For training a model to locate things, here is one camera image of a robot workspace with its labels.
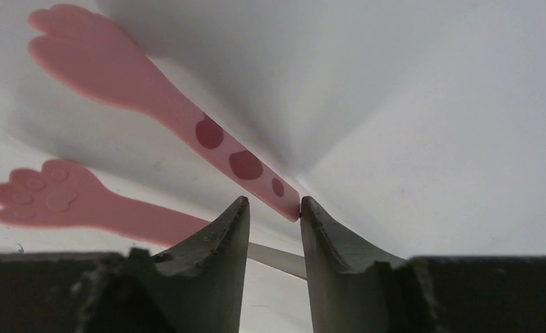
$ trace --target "white background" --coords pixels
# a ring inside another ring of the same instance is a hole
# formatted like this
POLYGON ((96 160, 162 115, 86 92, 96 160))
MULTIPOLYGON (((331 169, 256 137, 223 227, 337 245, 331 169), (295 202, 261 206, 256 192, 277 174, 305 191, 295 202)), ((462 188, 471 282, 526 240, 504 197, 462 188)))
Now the white background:
MULTIPOLYGON (((397 255, 546 254, 546 0, 70 1, 113 18, 206 113, 304 195, 397 255)), ((213 219, 246 195, 168 130, 33 64, 0 1, 0 182, 51 157, 213 219)), ((251 240, 302 253, 251 198, 251 240)), ((118 250, 91 230, 0 225, 0 251, 118 250)), ((310 332, 305 283, 249 262, 243 332, 310 332)))

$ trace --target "paw pad print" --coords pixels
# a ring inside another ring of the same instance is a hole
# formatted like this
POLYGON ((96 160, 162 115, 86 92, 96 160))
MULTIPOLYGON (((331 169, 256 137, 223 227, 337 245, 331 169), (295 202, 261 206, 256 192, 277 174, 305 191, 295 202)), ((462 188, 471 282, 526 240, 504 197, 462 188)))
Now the paw pad print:
POLYGON ((9 181, 0 184, 0 222, 36 226, 41 223, 61 225, 70 220, 72 206, 79 199, 78 187, 82 183, 82 172, 73 162, 51 160, 41 171, 15 169, 9 181))

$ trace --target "pink paw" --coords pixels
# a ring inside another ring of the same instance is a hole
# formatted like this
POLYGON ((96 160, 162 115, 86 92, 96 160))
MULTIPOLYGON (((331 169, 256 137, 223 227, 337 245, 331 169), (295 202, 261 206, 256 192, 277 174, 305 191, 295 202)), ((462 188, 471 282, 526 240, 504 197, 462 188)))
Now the pink paw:
POLYGON ((0 222, 25 227, 83 225, 91 204, 106 193, 87 169, 50 160, 42 171, 15 169, 0 184, 0 222))
POLYGON ((170 84, 132 38, 100 14, 56 5, 33 12, 28 23, 44 34, 28 45, 36 63, 95 101, 137 110, 156 103, 157 86, 170 84))

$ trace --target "pink spoon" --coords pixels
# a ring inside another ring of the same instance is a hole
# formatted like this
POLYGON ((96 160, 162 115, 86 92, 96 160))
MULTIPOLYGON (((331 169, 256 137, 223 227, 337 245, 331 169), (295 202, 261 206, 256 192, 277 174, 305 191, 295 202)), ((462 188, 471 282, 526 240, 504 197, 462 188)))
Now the pink spoon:
POLYGON ((33 12, 44 35, 28 50, 51 76, 78 93, 159 121, 219 171, 290 221, 299 193, 185 97, 113 21, 73 5, 33 12))
POLYGON ((0 223, 23 228, 98 228, 173 246, 208 221, 111 192, 85 167, 49 160, 41 171, 15 169, 0 184, 0 223))

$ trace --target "paw-shaped spoon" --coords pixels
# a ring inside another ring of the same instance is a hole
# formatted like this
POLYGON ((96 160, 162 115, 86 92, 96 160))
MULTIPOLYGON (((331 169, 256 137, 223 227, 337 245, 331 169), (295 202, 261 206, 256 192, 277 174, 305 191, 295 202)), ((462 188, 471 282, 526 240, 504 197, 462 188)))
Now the paw-shaped spoon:
POLYGON ((15 169, 0 184, 0 223, 25 228, 99 228, 172 246, 209 222, 125 198, 85 167, 49 160, 41 171, 15 169))
POLYGON ((299 193, 185 97, 113 21, 73 5, 38 10, 28 22, 36 63, 100 103, 158 120, 219 171, 290 221, 299 193))

